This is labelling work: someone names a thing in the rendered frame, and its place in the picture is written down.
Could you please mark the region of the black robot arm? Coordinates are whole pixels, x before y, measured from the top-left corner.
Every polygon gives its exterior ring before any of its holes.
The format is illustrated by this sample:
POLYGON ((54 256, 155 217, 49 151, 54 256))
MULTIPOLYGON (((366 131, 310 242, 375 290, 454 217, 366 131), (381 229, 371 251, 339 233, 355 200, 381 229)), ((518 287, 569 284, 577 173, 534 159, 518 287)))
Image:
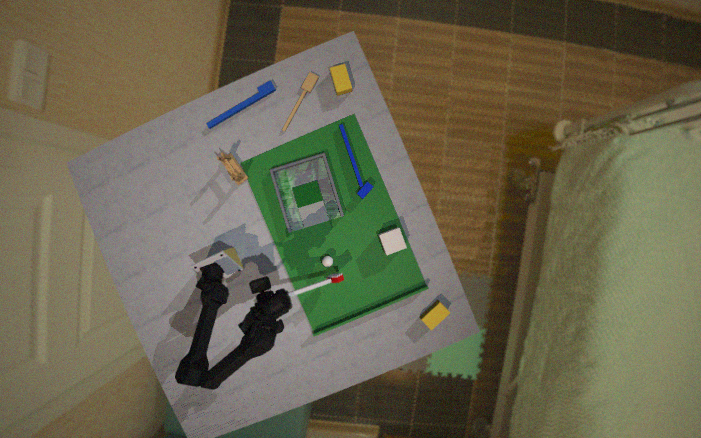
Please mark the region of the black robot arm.
POLYGON ((188 386, 215 390, 224 380, 240 369, 247 361, 267 353, 274 347, 279 322, 276 319, 292 309, 288 290, 276 290, 261 306, 254 306, 238 324, 245 334, 241 343, 224 359, 208 370, 208 344, 212 335, 218 308, 227 303, 228 288, 221 284, 224 271, 218 263, 201 267, 202 277, 196 283, 201 289, 202 311, 192 339, 192 345, 186 356, 181 359, 175 379, 188 386), (263 328, 266 325, 271 330, 263 328))

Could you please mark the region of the green putting mat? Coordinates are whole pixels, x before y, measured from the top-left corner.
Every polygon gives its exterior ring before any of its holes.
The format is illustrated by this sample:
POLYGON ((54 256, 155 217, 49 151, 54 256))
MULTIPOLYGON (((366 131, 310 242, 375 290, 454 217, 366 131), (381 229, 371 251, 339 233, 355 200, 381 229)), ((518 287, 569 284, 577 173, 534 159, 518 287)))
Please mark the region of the green putting mat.
POLYGON ((314 331, 426 284, 355 114, 241 164, 294 290, 343 274, 297 294, 314 331), (363 185, 373 186, 363 199, 341 124, 363 185), (288 233, 270 169, 324 152, 344 216, 288 233), (397 227, 407 248, 386 255, 378 234, 397 227))

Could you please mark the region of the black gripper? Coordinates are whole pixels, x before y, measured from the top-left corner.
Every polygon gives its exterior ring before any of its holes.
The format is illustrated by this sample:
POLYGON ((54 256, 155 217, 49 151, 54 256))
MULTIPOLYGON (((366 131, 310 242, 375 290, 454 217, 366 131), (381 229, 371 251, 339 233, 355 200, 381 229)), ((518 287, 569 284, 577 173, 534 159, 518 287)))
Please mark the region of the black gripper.
MULTIPOLYGON (((255 306, 261 306, 262 302, 264 302, 266 299, 268 299, 270 295, 274 294, 273 291, 265 291, 265 290, 268 290, 271 288, 271 283, 270 283, 270 279, 268 276, 252 280, 252 281, 250 281, 249 284, 250 284, 250 287, 251 287, 253 294, 260 293, 260 294, 256 295, 256 297, 255 297, 256 301, 257 301, 257 303, 255 303, 255 306)), ((279 319, 278 322, 280 324, 278 327, 277 334, 281 333, 284 329, 284 324, 283 324, 282 319, 279 319)), ((266 325, 264 325, 263 328, 271 330, 271 328, 266 326, 266 325)))

